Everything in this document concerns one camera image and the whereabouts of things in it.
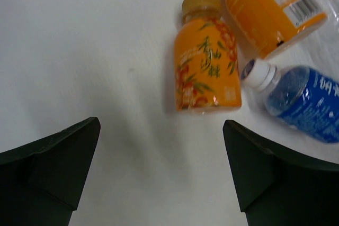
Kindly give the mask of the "clear plastic bottle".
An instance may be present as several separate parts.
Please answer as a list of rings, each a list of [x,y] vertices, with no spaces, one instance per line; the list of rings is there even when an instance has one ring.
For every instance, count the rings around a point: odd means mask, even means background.
[[[316,0],[327,14],[327,21],[305,41],[318,59],[338,62],[338,0]]]

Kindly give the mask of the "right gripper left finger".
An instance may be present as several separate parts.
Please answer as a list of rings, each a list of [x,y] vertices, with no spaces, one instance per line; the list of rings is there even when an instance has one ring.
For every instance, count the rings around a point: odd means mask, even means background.
[[[101,125],[89,117],[1,153],[1,225],[69,225]]]

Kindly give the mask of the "orange barcode label bottle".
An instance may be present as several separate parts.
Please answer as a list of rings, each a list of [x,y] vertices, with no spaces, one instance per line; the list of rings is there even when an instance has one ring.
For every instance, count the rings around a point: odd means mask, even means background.
[[[225,4],[262,59],[283,52],[327,21],[317,0],[225,0]]]

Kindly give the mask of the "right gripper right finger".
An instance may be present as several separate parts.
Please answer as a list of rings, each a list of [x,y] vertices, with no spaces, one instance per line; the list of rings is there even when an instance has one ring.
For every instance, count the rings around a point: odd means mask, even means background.
[[[248,225],[338,225],[338,165],[223,126],[240,211]]]

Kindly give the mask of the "blue label plastic bottle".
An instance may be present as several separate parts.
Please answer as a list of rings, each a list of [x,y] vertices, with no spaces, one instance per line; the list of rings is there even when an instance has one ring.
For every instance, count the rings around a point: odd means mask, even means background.
[[[323,143],[338,142],[338,82],[308,66],[279,69],[252,59],[242,83],[261,99],[267,112]]]

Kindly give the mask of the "orange floral label bottle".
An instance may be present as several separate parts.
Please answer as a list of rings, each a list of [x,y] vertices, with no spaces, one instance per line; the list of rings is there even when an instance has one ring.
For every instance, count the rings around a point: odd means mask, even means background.
[[[237,42],[220,0],[184,0],[174,40],[175,105],[199,113],[241,107]]]

